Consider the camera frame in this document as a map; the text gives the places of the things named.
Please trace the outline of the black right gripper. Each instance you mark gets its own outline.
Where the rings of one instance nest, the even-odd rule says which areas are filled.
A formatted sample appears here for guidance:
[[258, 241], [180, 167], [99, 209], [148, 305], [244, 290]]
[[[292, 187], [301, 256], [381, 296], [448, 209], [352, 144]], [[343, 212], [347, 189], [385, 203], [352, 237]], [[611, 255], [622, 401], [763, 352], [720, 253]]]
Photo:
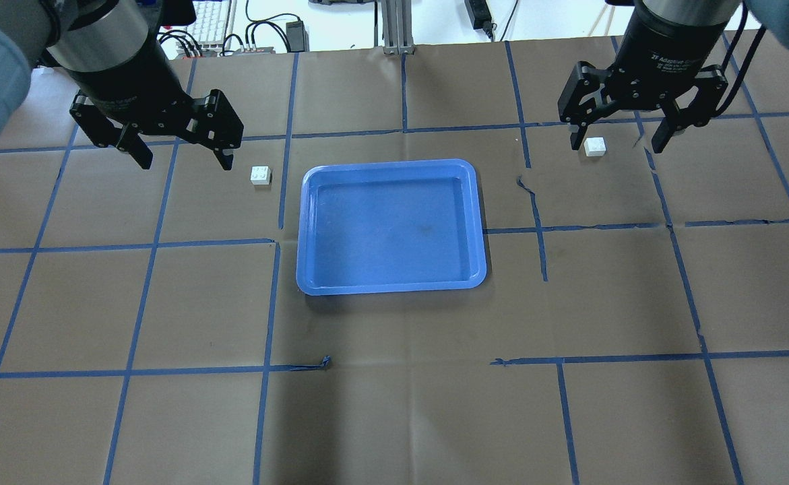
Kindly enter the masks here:
[[560, 121], [574, 128], [572, 150], [582, 147], [591, 124], [622, 110], [662, 111], [651, 138], [655, 154], [678, 132], [704, 126], [729, 84], [721, 65], [705, 64], [723, 30], [632, 20], [609, 67], [576, 62], [557, 102]]

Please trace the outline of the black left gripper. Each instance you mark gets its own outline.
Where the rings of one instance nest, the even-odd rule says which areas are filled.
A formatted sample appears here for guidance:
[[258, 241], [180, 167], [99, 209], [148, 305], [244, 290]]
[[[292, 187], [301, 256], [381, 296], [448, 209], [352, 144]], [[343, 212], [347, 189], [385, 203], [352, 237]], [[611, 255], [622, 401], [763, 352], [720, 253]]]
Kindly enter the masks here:
[[230, 99], [219, 89], [188, 95], [159, 46], [143, 46], [106, 70], [69, 75], [80, 87], [69, 113], [95, 146], [117, 148], [148, 170], [153, 153], [142, 138], [175, 136], [203, 145], [232, 170], [244, 125]]

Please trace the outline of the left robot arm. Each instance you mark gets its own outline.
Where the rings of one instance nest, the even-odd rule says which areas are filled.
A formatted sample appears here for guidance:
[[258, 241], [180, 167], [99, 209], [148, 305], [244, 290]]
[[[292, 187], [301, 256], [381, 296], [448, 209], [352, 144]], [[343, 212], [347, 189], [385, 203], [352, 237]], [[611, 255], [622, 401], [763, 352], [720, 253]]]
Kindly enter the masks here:
[[98, 147], [153, 154], [144, 136], [175, 136], [233, 166], [244, 126], [224, 92], [192, 98], [159, 43], [163, 26], [196, 21], [191, 1], [0, 1], [0, 135], [41, 61], [79, 86], [69, 113]]

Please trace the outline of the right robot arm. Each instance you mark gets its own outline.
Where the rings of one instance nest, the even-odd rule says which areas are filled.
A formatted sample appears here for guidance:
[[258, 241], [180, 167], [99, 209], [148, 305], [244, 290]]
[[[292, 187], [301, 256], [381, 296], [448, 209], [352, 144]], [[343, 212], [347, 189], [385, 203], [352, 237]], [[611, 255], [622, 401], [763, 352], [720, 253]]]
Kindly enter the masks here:
[[[663, 119], [651, 140], [656, 153], [690, 126], [706, 126], [729, 107], [757, 52], [772, 32], [789, 50], [789, 1], [634, 1], [633, 13], [610, 67], [580, 61], [557, 102], [578, 150], [592, 123], [619, 111], [654, 111]], [[727, 63], [706, 65], [709, 53], [737, 9], [760, 22], [736, 82]]]

